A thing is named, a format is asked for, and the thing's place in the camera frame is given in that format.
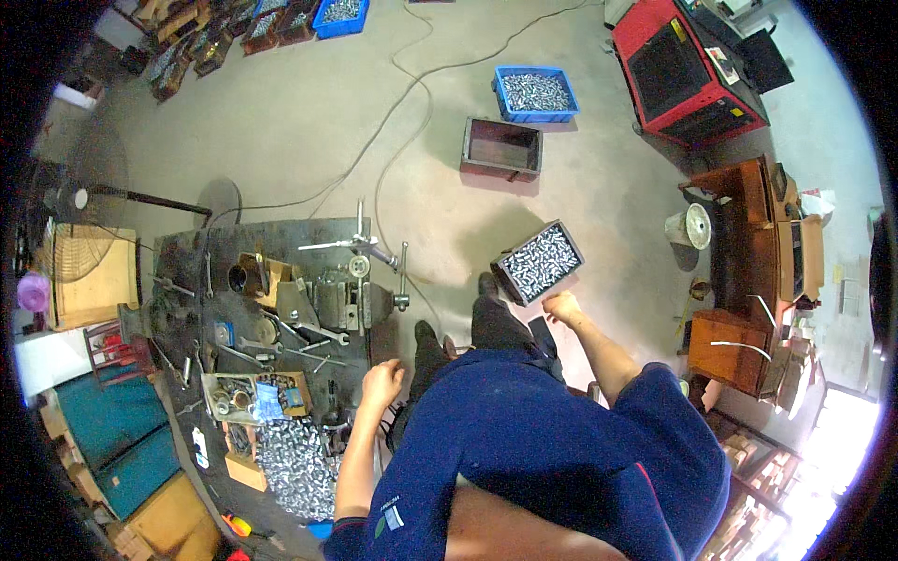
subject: power cable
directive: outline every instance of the power cable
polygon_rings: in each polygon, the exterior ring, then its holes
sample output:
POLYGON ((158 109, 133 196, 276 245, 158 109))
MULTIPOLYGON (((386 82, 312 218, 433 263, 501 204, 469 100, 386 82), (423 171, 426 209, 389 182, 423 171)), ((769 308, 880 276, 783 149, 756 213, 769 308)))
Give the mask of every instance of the power cable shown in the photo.
MULTIPOLYGON (((219 213, 212 219, 212 221, 209 223, 209 225, 207 227, 204 250, 207 250, 207 248, 208 248, 209 231, 212 229, 212 227, 215 225, 215 223, 218 221, 219 218, 221 218, 222 216, 225 216, 225 215, 229 215, 232 212, 238 212, 238 211, 242 212, 244 210, 268 210, 268 209, 275 209, 275 208, 285 208, 287 206, 297 206, 297 205, 302 205, 304 203, 311 202, 314 199, 321 197, 323 195, 323 199, 318 203, 318 205, 309 214, 309 218, 313 218, 315 216, 315 214, 324 205, 324 203, 327 202, 328 198, 330 198, 330 195, 333 194, 333 192, 337 189, 337 187, 339 187, 343 183, 343 181, 346 180, 346 178, 348 178, 349 175, 352 174, 352 172, 356 169, 357 165, 359 164, 359 162, 361 162, 362 158, 365 156, 368 149, 371 147, 371 145, 374 143, 374 141, 377 140, 377 137, 380 136, 381 132, 383 131, 383 128, 386 126, 387 122, 390 120, 390 117, 392 117, 395 110, 397 108, 399 108, 399 106, 402 104, 402 102, 405 101, 405 99, 409 96, 412 89, 414 89, 415 85, 421 84, 421 86, 425 89, 425 92, 427 93, 427 114, 424 117, 424 119, 421 121, 421 125, 418 127, 418 129, 415 131, 415 133, 409 138, 409 140, 407 140, 405 142, 405 144, 402 145, 402 147, 387 162, 387 165, 383 168, 383 171, 381 172, 381 175, 377 180, 376 187, 374 188, 374 221, 377 224, 378 232, 381 234, 381 243, 390 253, 392 253, 392 250, 390 249, 390 245, 389 245, 388 241, 386 240, 386 236, 384 235, 384 230, 382 227, 381 216, 380 216, 380 196, 381 196, 381 193, 383 192, 383 180, 386 178, 387 172, 396 163, 396 161, 399 160, 399 158, 402 156, 402 154, 405 152, 405 150, 413 142, 415 142, 415 140, 417 140, 419 136, 421 136, 421 134, 427 128, 427 125, 430 124, 430 120, 433 117, 434 96, 433 96, 433 93, 430 91, 430 88, 428 88, 427 85, 424 82, 422 82, 422 80, 432 74, 437 73, 437 72, 442 72, 444 70, 450 70, 452 68, 473 66, 473 65, 477 65, 481 62, 486 62, 492 58, 498 57, 500 54, 502 54, 508 48, 508 46, 511 44, 512 40, 514 40, 516 37, 518 37, 525 31, 529 30, 532 26, 541 22, 542 20, 552 18, 552 17, 561 15, 566 12, 572 12, 575 10, 579 10, 579 9, 587 7, 587 6, 595 6, 595 5, 602 5, 602 4, 603 3, 587 4, 586 0, 583 0, 583 2, 581 2, 580 4, 578 4, 576 6, 572 6, 569 8, 563 8, 561 10, 558 10, 558 11, 552 12, 552 13, 546 13, 534 20, 531 20, 520 30, 518 30, 515 33, 513 33, 512 35, 508 36, 505 40, 505 43, 502 45, 502 47, 500 47, 495 52, 493 52, 489 55, 486 55, 484 57, 480 57, 480 58, 477 58, 475 60, 468 61, 468 62, 437 66, 436 68, 431 68, 430 70, 427 70, 427 71, 421 73, 420 75, 414 75, 413 73, 409 72, 403 66, 400 66, 400 64, 396 61, 396 57, 405 49, 414 47, 415 45, 419 44, 421 41, 430 37, 434 32, 434 26, 430 23, 430 21, 427 18, 412 12, 409 9, 408 5, 405 4, 405 2, 403 1, 403 3, 402 3, 403 9, 412 17, 414 17, 418 20, 421 20, 428 27, 428 30, 427 30, 427 33, 422 35, 420 38, 413 40, 408 45, 405 45, 405 46, 397 49, 396 51, 393 51, 390 54, 390 63, 393 66, 395 66, 397 69, 399 69, 401 72, 403 72, 405 75, 409 76, 411 78, 411 83, 409 83, 408 87, 406 87, 406 89, 405 89, 405 92, 403 92, 402 95, 400 95, 400 97, 387 110, 386 114, 383 116, 383 119, 381 119, 380 125, 378 125, 377 129, 374 131, 374 133, 371 135, 371 137, 368 138, 367 142, 365 142, 365 144, 362 146, 362 149, 358 153, 358 156, 356 156, 355 160, 353 160, 353 162, 349 165, 349 167, 343 173, 341 173, 339 176, 334 178, 327 185, 325 185, 324 187, 322 187, 321 189, 319 189, 318 191, 316 191, 314 194, 310 195, 309 197, 305 197, 303 199, 299 199, 299 200, 291 201, 291 202, 287 202, 287 203, 275 204, 275 205, 236 206, 234 208, 228 208, 228 209, 222 211, 221 213, 219 213)), ((421 300, 424 301, 424 304, 428 307, 430 312, 434 315, 434 318, 436 318, 436 324, 437 324, 438 331, 442 332, 443 331, 443 329, 442 329, 443 322, 440 320, 439 314, 436 313, 436 308, 428 300, 428 298, 424 295, 424 293, 418 287, 418 284, 416 284, 415 281, 410 276, 408 276, 408 271, 406 272, 406 274, 407 274, 407 280, 409 282, 409 285, 411 285, 411 287, 415 289, 415 292, 418 293, 418 296, 420 296, 421 300)))

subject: black shoe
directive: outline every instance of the black shoe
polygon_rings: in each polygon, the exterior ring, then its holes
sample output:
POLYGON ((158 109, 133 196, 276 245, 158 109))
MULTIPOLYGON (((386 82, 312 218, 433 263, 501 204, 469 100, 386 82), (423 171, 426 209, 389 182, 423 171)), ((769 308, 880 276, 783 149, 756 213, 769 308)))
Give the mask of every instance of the black shoe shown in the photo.
POLYGON ((491 300, 499 299, 499 285, 496 284, 496 278, 492 273, 488 271, 480 273, 480 278, 477 279, 477 294, 491 300))
POLYGON ((415 324, 415 342, 420 345, 421 340, 424 339, 424 337, 431 337, 436 341, 436 332, 430 327, 429 323, 420 320, 415 324))

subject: red machine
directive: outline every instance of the red machine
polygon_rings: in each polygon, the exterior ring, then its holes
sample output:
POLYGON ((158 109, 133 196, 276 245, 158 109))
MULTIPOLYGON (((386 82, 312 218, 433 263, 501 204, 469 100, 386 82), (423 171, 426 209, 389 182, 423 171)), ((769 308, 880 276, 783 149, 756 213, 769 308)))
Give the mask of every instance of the red machine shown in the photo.
POLYGON ((745 79, 727 83, 705 50, 720 49, 725 70, 744 61, 683 12, 676 0, 638 0, 612 30, 638 127, 679 145, 714 144, 769 124, 761 95, 745 79))

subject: black machine panel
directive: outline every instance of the black machine panel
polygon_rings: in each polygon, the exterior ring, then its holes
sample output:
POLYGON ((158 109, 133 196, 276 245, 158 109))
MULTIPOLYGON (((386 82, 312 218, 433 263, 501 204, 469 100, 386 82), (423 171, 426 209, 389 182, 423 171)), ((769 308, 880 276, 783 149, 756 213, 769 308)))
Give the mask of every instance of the black machine panel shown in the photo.
POLYGON ((688 100, 711 81, 695 44, 665 25, 628 61, 646 122, 688 100))
POLYGON ((700 110, 662 128, 661 132, 680 138, 683 142, 697 144, 749 125, 753 121, 752 116, 736 105, 735 101, 725 97, 712 101, 700 110))

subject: person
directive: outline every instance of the person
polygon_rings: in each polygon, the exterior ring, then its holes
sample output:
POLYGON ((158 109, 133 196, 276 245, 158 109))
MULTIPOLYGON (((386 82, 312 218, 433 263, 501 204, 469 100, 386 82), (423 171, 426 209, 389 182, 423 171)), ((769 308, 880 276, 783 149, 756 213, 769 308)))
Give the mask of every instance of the person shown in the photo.
POLYGON ((363 381, 326 559, 692 559, 717 526, 729 464, 671 369, 639 368, 570 292, 542 303, 572 329, 610 408, 550 375, 489 273, 474 350, 450 360, 424 321, 412 410, 374 487, 374 438, 400 393, 393 359, 363 381))

